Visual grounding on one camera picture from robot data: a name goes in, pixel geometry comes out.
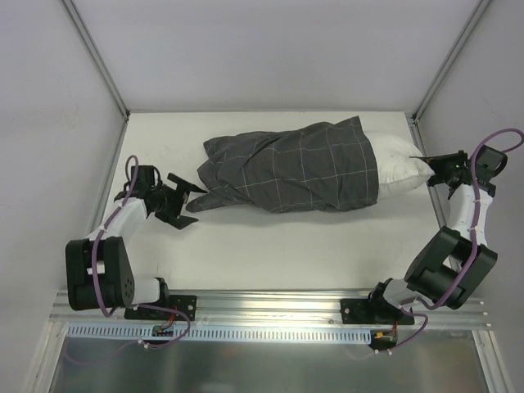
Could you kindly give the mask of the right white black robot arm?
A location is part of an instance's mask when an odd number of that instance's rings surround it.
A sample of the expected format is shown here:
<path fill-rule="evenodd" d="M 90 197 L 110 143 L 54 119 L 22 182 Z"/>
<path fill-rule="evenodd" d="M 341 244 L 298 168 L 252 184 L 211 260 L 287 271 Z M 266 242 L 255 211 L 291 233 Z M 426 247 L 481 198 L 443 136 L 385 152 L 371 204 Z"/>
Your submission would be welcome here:
<path fill-rule="evenodd" d="M 428 309 L 458 309 L 477 289 L 498 259 L 487 246 L 485 222 L 495 197 L 491 182 L 505 168 L 506 153 L 482 145 L 471 156 L 464 151 L 424 157 L 434 174 L 429 186 L 449 188 L 450 217 L 409 266 L 404 278 L 380 282 L 370 293 L 369 318 L 386 323 L 416 301 Z"/>

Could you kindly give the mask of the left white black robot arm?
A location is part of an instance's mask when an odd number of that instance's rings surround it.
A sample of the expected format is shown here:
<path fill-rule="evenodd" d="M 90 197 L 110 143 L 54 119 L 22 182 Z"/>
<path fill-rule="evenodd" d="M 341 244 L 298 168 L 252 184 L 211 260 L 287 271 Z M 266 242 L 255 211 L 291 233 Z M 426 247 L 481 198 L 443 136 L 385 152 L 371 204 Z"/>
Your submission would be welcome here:
<path fill-rule="evenodd" d="M 150 216 L 182 230 L 197 220 L 182 215 L 192 193 L 204 190 L 169 173 L 163 182 L 153 165 L 126 165 L 126 183 L 114 199 L 112 212 L 89 235 L 65 246 L 68 301 L 72 310 L 114 309 L 142 305 L 153 319 L 171 309 L 163 278 L 133 274 L 126 246 Z"/>

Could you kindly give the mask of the white pillow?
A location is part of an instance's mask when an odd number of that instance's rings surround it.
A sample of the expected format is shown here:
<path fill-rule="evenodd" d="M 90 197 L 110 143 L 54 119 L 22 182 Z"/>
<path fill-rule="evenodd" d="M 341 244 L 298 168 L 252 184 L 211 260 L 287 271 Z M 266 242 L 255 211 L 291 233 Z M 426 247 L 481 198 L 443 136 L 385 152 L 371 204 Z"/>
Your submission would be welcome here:
<path fill-rule="evenodd" d="M 390 133 L 369 131 L 364 134 L 371 144 L 377 164 L 379 199 L 411 192 L 435 174 L 411 142 Z"/>

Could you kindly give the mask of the dark grey checked pillowcase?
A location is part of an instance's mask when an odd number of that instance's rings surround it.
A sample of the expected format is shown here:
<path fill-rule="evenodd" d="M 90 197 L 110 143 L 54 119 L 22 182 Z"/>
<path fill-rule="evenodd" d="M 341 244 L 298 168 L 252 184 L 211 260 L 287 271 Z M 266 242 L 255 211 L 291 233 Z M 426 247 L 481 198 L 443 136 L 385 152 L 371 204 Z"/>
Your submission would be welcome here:
<path fill-rule="evenodd" d="M 203 147 L 207 159 L 197 173 L 208 191 L 187 204 L 192 213 L 238 205 L 346 212 L 377 203 L 377 162 L 357 116 L 212 138 Z"/>

